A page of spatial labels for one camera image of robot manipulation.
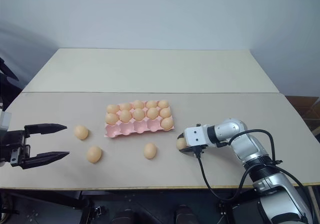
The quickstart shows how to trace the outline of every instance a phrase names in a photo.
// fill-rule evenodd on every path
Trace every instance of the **tabletop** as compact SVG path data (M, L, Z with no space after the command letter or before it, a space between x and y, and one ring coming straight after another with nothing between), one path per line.
M170 103L174 129L145 132L116 138L104 137L106 106L134 100L161 100ZM12 113L10 130L24 125L59 123L67 129L27 139L31 156L50 151L70 151L61 160L46 166L22 170L6 163L0 168L0 188L99 190L204 188L199 164L193 156L176 149L177 136L186 127L219 124L233 117L249 129L265 129L274 138L280 167L307 185L320 183L320 145L301 117L279 93L22 93L7 109ZM89 137L78 140L75 125L85 125ZM268 137L254 134L271 153ZM157 146L157 155L147 160L146 143ZM103 150L96 164L86 160L91 146ZM215 188L239 185L244 168L229 147L207 148L202 157L209 183Z
M249 50L61 48L23 92L279 91Z

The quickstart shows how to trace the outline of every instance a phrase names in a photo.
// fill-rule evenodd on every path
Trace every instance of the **white wall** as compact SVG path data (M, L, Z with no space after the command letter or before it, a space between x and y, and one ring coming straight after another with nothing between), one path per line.
M320 0L0 1L1 19L41 37L47 58L54 47L249 48L282 93L320 96Z

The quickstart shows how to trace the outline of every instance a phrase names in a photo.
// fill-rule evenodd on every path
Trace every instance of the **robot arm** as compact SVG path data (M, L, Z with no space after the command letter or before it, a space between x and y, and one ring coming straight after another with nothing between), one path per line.
M197 125L186 128L179 137L185 137L188 147L181 151L190 152L195 148L206 147L220 148L226 146L233 136L245 130L247 127L242 121L232 118L215 126ZM272 168L274 163L257 138L243 134L236 137L230 146L245 169L261 164L252 168L249 175L254 190L260 195L259 210L267 223L313 223L303 199L287 177Z

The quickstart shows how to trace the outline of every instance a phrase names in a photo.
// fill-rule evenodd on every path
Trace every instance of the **black cable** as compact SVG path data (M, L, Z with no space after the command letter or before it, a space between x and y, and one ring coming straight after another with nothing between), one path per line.
M237 199L237 198L239 197L239 195L240 195L240 192L241 192L242 187L243 187L243 185L244 185L245 179L246 179L247 175L249 174L249 172L251 171L251 169L252 169L252 168L255 168L255 167L257 167L257 166L263 165L263 164L254 164L254 165L252 165L251 167L249 167L249 168L244 172L244 174L243 174L243 176L242 176L242 178L241 178L239 187L238 187L238 189L237 189L236 192L235 192L235 195L234 195L232 198L221 198L221 197L219 197L219 196L213 191L213 189L210 187L210 185L209 185L209 183L208 183L208 181L207 181L206 175L205 175L205 171L204 171L204 167L203 167L203 165L202 165L201 159L200 159L200 158L197 158L197 159L198 159L198 161L199 161L200 168L201 168L201 173L202 173L202 176L203 176L203 179L204 179L204 182L205 182L206 186L208 187L208 189L210 190L210 192L211 192L216 198L218 198L219 200L224 201L224 202L232 202L232 201L234 201L235 199Z
M270 139L270 144L271 144L271 153L272 153L272 161L273 163L276 163L276 151L275 151L275 143L274 143L274 139L272 137L272 135L263 129L251 129L251 130L246 130L240 133L235 134L230 140L229 140L229 145L232 143L232 141L234 139L236 139L237 137L243 135L243 134L247 134L247 133L265 133L268 135L269 139Z
M292 175L292 174L289 173L288 171L286 171L286 170L284 170L284 169L282 169L282 168L280 168L280 167L277 167L277 166L275 166L275 165L267 164L266 166L267 166L267 167L270 167L270 168L277 169L277 170L283 172L283 173L286 174L287 176L291 177L291 178L299 185L299 187L302 189L303 194L305 195L305 197L306 197L306 199L307 199L307 201L308 201L308 206L309 206L309 208L310 208L310 210L311 210L312 221L313 221L313 223L315 223L315 208L314 208L314 206L313 206L313 204L312 204L311 197L310 197L308 191L306 190L306 187L305 187L294 175Z

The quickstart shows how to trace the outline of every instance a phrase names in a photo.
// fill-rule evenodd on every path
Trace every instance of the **egg tray cup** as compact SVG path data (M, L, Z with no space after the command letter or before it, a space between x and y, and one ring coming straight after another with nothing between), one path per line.
M132 118L130 119L129 122L124 123L121 120L118 120L114 125L110 125L108 123L104 124L104 129L105 129L105 133L104 136L105 137L109 137L109 138L115 138L118 135L129 135L131 133L143 133L145 131L151 131L151 132L155 132L158 130L165 130L163 127L161 127L161 121L164 119L161 116L157 116L155 119L150 119L147 117L147 111L148 108L146 108L146 103L147 101L142 101L144 103L144 108L142 109L145 113L145 117L141 120L141 121L137 121L136 119L133 118L133 113L134 113L134 109L132 108L130 110ZM156 109L158 110L158 112L160 112L161 108L159 108L158 106L156 107ZM167 131L174 129L175 126L173 125L170 129L168 129Z

